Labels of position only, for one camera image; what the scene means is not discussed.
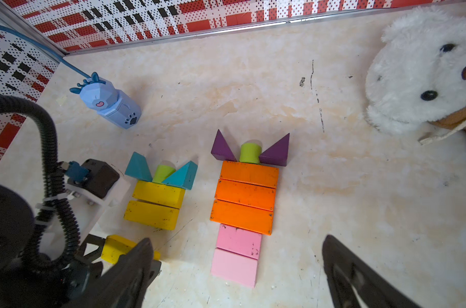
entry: marble floor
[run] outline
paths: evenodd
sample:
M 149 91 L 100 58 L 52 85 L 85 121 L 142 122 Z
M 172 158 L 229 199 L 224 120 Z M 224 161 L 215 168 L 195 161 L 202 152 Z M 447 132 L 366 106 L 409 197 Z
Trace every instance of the marble floor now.
M 442 8 L 466 16 L 466 3 Z M 86 108 L 68 90 L 80 76 L 58 67 L 38 103 L 57 125 L 59 160 L 95 158 L 123 171 L 137 151 L 151 170 L 163 160 L 199 163 L 174 231 L 124 220 L 126 204 L 106 211 L 93 230 L 149 237 L 161 253 L 145 307 L 332 307 L 321 255 L 332 234 L 419 305 L 466 308 L 466 135 L 420 146 L 429 125 L 390 137 L 363 119 L 379 37 L 405 12 L 66 58 L 142 106 L 129 130 Z M 291 133 L 254 289 L 209 274 L 219 228 L 209 220 L 221 168 L 210 154 L 217 129 L 237 154 L 250 139 L 267 148 Z M 31 205 L 42 199 L 32 120 L 0 162 L 0 183 Z

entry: plush toy eye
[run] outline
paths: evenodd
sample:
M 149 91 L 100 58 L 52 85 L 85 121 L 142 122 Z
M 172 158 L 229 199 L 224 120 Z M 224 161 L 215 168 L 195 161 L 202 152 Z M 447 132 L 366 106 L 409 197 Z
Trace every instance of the plush toy eye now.
M 437 96 L 439 96 L 439 94 L 437 93 L 437 91 L 425 91 L 423 93 L 421 93 L 421 99 L 424 100 L 424 101 L 433 101 L 434 99 L 437 98 Z
M 445 44 L 444 46 L 442 46 L 442 47 L 440 48 L 440 51 L 441 51 L 441 52 L 449 52 L 449 51 L 451 51 L 452 49 L 454 49 L 454 47 L 455 47 L 455 44 Z

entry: pink rectangular block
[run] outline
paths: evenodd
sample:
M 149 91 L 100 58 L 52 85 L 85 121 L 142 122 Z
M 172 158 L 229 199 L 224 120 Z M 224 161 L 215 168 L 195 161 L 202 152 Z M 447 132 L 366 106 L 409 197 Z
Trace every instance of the pink rectangular block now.
M 241 283 L 247 287 L 255 287 L 257 260 L 216 248 L 212 258 L 211 274 Z
M 221 224 L 216 247 L 259 260 L 262 234 Z

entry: red and white wall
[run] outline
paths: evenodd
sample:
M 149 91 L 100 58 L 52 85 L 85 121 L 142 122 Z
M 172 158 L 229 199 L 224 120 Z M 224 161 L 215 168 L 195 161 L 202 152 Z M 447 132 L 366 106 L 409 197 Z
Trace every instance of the red and white wall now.
M 66 51 L 326 11 L 440 0 L 3 0 Z
M 57 66 L 36 47 L 0 31 L 0 95 L 37 101 Z M 19 114 L 0 114 L 0 159 L 24 120 Z

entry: toy ears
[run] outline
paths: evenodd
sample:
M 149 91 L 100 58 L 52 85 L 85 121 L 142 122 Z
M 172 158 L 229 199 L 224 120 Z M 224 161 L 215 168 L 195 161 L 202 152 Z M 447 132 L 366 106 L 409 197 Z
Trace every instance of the toy ears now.
M 94 82 L 99 82 L 99 76 L 97 72 L 92 73 L 91 78 Z
M 396 19 L 390 26 L 384 29 L 382 42 L 388 43 L 399 34 L 407 30 L 420 28 L 429 23 L 444 23 L 450 21 L 451 16 L 436 7 L 417 7 L 403 17 Z
M 75 94 L 80 94 L 81 93 L 81 90 L 79 88 L 70 88 L 69 91 L 72 92 L 72 93 L 75 93 Z

